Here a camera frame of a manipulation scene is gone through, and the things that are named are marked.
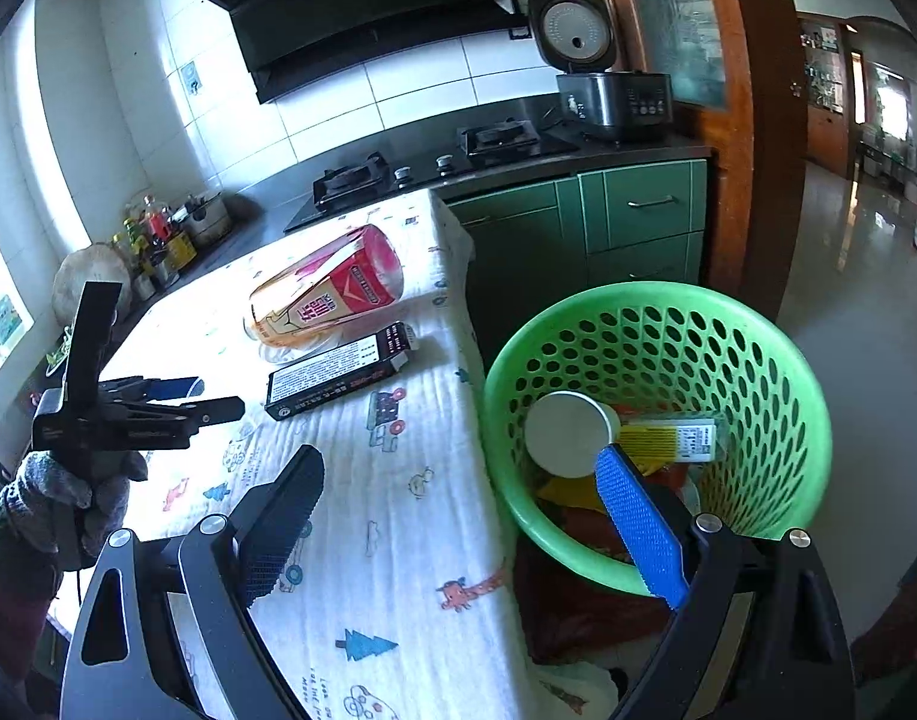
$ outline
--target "gas stove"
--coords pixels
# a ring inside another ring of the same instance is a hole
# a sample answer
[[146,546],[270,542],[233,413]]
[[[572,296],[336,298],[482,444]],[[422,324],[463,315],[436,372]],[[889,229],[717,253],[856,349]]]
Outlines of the gas stove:
[[577,151],[578,146],[538,132],[527,119],[508,119],[457,133],[453,153],[436,149],[394,164],[375,151],[359,164],[326,170],[311,187],[311,199],[289,221],[292,232],[385,197],[433,187],[466,173],[512,165],[528,159]]

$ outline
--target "blue gripper pad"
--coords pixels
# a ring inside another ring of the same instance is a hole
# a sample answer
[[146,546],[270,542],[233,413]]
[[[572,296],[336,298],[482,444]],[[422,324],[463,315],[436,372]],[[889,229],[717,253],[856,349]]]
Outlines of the blue gripper pad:
[[642,486],[641,474],[620,447],[609,445],[599,452],[594,478],[645,586],[677,610],[688,594],[682,545]]

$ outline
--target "drawer handle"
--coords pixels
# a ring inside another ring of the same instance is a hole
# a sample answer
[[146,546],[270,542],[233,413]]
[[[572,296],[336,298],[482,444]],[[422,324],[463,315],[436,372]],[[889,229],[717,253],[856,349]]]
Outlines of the drawer handle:
[[677,201],[678,199],[677,197],[674,196],[674,194],[668,194],[668,196],[663,197],[660,200],[652,200],[651,202],[631,202],[629,201],[628,207],[629,208],[650,208],[653,205],[665,205],[666,203],[677,202]]

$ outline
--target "round container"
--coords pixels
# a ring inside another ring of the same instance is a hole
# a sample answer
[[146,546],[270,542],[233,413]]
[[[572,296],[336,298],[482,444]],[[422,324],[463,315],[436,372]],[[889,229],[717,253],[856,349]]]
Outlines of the round container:
[[599,452],[618,437],[615,410],[581,392],[548,392],[528,410],[524,445],[536,464],[555,476],[594,473]]
[[524,423],[539,396],[584,392],[653,410],[714,410],[728,422],[727,457],[709,464],[701,506],[745,536],[807,527],[831,472],[825,399],[801,352],[774,324],[725,295],[672,282],[587,290],[528,322],[485,383],[485,458],[495,491],[532,541],[572,571],[647,595],[633,565],[600,555],[538,508],[546,477],[529,459]]

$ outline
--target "cabinet drawer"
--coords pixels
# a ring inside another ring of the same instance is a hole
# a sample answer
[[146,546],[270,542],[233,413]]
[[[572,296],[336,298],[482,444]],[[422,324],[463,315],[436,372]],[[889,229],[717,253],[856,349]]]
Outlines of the cabinet drawer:
[[704,186],[700,219],[691,207],[696,165],[704,167],[666,162],[580,176],[587,250],[613,250],[704,227]]
[[676,235],[632,247],[592,254],[588,258],[588,286],[620,281],[698,282],[703,233]]
[[558,202],[555,194],[555,182],[546,181],[526,187],[504,189],[459,200],[449,204],[449,208],[462,224],[480,223],[497,218],[512,217],[528,211],[541,211],[553,208]]

